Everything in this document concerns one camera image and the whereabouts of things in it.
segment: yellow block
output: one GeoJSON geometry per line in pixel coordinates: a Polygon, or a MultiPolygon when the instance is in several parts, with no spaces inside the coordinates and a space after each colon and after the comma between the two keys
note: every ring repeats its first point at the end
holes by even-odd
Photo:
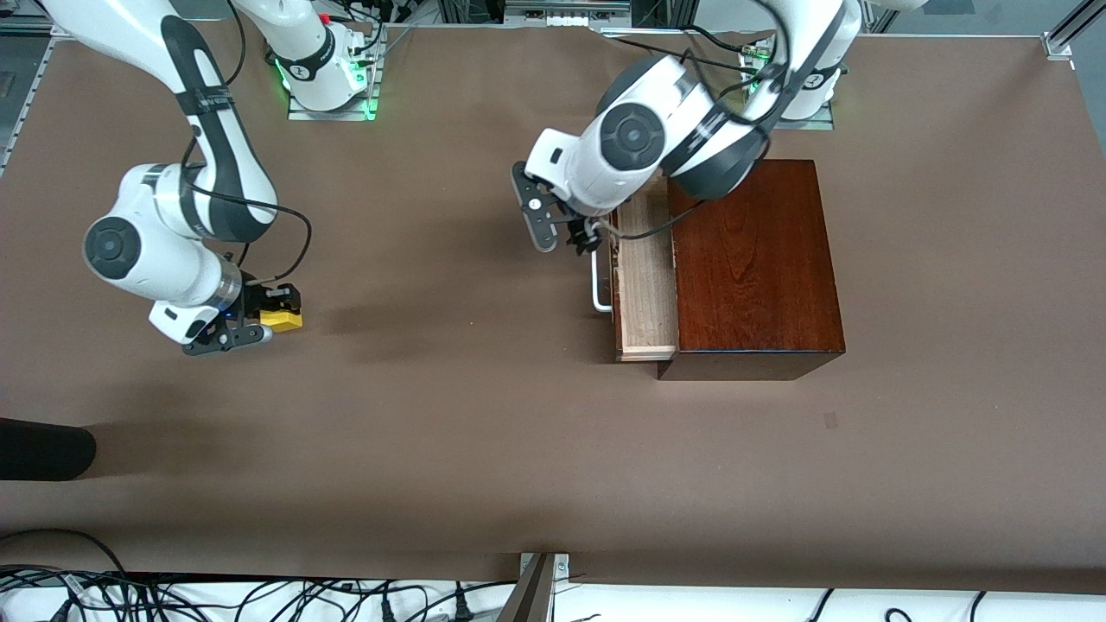
{"type": "Polygon", "coordinates": [[[291,311],[262,311],[261,323],[271,328],[274,333],[282,333],[303,328],[303,315],[291,311]]]}

